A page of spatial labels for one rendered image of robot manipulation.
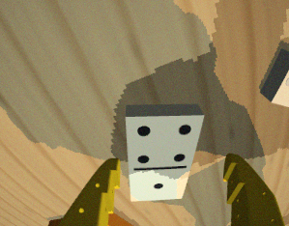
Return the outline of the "white domino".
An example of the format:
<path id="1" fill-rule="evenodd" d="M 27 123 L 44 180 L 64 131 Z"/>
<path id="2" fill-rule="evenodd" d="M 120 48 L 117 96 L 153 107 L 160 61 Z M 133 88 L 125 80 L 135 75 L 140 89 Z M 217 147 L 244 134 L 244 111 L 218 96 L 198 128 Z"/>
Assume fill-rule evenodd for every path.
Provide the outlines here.
<path id="1" fill-rule="evenodd" d="M 204 113 L 198 104 L 126 105 L 130 199 L 181 199 Z"/>

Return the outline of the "white usb stick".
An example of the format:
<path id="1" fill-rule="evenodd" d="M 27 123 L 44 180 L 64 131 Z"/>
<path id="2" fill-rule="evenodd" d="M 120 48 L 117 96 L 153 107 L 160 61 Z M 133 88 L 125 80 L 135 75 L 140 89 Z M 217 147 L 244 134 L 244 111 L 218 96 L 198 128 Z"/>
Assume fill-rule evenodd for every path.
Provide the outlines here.
<path id="1" fill-rule="evenodd" d="M 289 51 L 280 49 L 260 93 L 272 103 L 289 107 Z"/>

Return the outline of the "orange square pad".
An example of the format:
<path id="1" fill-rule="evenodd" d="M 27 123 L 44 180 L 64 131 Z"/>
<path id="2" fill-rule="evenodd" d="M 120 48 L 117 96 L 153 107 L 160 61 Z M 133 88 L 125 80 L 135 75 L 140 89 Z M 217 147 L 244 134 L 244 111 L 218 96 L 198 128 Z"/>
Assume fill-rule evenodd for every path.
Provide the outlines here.
<path id="1" fill-rule="evenodd" d="M 62 218 L 50 220 L 48 226 L 57 226 Z M 133 226 L 115 213 L 109 213 L 108 226 Z"/>

